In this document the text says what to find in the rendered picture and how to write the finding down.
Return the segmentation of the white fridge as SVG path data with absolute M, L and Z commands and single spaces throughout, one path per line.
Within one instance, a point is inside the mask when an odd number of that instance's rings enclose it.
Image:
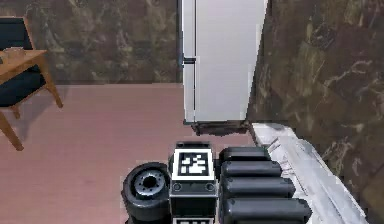
M 178 0 L 184 121 L 246 118 L 268 0 Z M 183 58 L 196 58 L 183 64 Z

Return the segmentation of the black wooden chair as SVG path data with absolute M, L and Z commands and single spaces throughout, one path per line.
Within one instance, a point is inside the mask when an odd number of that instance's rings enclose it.
M 0 18 L 0 51 L 11 47 L 33 50 L 27 26 L 21 17 Z M 17 104 L 45 84 L 39 67 L 37 65 L 29 67 L 0 85 L 0 107 L 9 107 L 18 119 L 20 112 Z

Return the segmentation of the white marble worktop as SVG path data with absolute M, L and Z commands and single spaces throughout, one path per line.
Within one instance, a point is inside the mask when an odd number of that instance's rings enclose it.
M 366 214 L 341 180 L 334 175 L 314 146 L 287 126 L 253 123 L 252 135 L 290 178 L 296 198 L 312 209 L 308 224 L 369 224 Z

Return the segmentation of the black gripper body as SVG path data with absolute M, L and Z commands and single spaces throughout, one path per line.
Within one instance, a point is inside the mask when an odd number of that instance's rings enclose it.
M 121 190 L 126 224 L 170 224 L 169 185 L 164 163 L 147 162 L 131 170 Z

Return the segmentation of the wooden table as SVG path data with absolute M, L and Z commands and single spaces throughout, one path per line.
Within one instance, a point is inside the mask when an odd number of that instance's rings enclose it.
M 43 85 L 40 89 L 34 91 L 26 99 L 22 100 L 17 104 L 18 109 L 20 105 L 27 101 L 32 96 L 36 95 L 42 90 L 47 90 L 50 92 L 59 108 L 63 107 L 62 99 L 59 96 L 56 85 L 53 82 L 51 73 L 48 69 L 48 64 L 45 55 L 47 54 L 46 50 L 25 50 L 25 56 L 23 58 L 9 59 L 6 58 L 4 52 L 0 53 L 0 59 L 3 59 L 4 62 L 0 64 L 0 85 L 9 79 L 15 77 L 18 74 L 21 74 L 23 71 L 27 70 L 29 67 L 37 65 L 43 75 L 46 84 Z M 17 151 L 22 151 L 24 149 L 23 144 L 20 139 L 12 129 L 10 123 L 6 119 L 2 109 L 10 109 L 9 107 L 0 107 L 0 130 L 8 138 L 9 142 Z

